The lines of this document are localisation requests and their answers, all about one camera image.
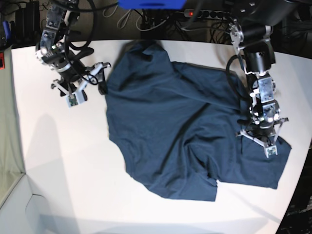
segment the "cloth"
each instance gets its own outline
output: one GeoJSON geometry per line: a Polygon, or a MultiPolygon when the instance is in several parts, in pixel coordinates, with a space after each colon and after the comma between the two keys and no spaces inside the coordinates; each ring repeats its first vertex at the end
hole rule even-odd
{"type": "MultiPolygon", "coordinates": [[[[241,81],[231,79],[241,93],[241,81]]],[[[217,181],[276,189],[289,144],[278,155],[235,137],[248,106],[224,71],[170,62],[153,41],[126,52],[108,80],[110,140],[121,150],[127,173],[165,198],[214,201],[217,181]]]]}

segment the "white wall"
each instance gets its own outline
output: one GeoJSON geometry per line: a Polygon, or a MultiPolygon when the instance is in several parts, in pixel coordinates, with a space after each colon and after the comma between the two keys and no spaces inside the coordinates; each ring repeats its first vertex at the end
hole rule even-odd
{"type": "Polygon", "coordinates": [[[31,197],[28,178],[24,175],[0,209],[2,234],[34,234],[25,212],[31,197]]]}

